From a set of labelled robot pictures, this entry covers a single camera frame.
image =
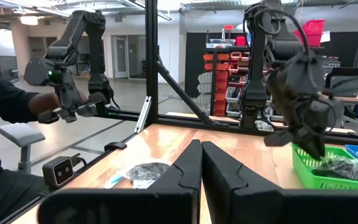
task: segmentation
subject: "green plastic basket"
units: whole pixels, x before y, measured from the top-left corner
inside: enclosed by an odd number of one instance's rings
[[[292,145],[292,149],[293,167],[306,189],[358,189],[358,181],[356,180],[345,180],[314,175],[311,171],[320,166],[322,162],[314,160],[295,144]],[[333,154],[354,159],[353,156],[341,148],[326,146],[326,156],[329,157]]]

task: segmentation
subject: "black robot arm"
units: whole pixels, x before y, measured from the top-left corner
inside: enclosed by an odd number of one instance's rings
[[[67,122],[72,122],[76,120],[75,113],[81,116],[103,113],[105,105],[113,100],[114,92],[104,75],[101,38],[105,25],[106,20],[100,12],[75,11],[62,37],[52,43],[45,56],[32,58],[27,64],[25,81],[30,85],[54,87],[62,107],[57,112],[47,111],[40,114],[41,123],[52,123],[57,121],[59,116]],[[73,77],[67,69],[77,62],[78,43],[84,32],[89,37],[91,67],[91,78],[88,83],[91,95],[87,102],[82,102]]]
[[[273,96],[277,111],[288,128],[265,138],[267,146],[298,144],[310,156],[320,159],[325,155],[323,134],[341,118],[341,101],[322,98],[323,71],[320,60],[310,50],[305,33],[296,19],[283,12],[280,0],[266,0],[251,6],[244,20],[252,33],[250,84],[242,92],[241,126],[254,126],[263,114],[266,104],[262,84],[262,68],[271,71],[264,78],[268,92]],[[301,32],[303,46],[289,33],[285,23],[289,17]]]

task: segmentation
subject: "clear plastic bag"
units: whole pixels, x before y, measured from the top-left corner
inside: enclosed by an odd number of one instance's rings
[[[358,180],[358,160],[335,155],[325,157],[322,164],[312,172],[323,177]]]
[[[121,175],[130,179],[135,189],[146,189],[169,169],[169,165],[163,162],[149,162],[137,164],[129,170],[120,171]]]

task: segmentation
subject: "person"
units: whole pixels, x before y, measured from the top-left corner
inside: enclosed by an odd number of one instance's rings
[[[60,105],[55,93],[30,93],[0,76],[0,118],[11,123],[36,121],[37,115]],[[0,221],[46,190],[42,177],[4,170],[0,160]]]

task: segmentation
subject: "pillar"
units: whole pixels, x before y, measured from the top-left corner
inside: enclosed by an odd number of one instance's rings
[[[29,31],[27,25],[20,21],[11,21],[12,39],[16,53],[17,69],[19,74],[24,75],[25,67],[30,61],[31,52],[29,45]]]

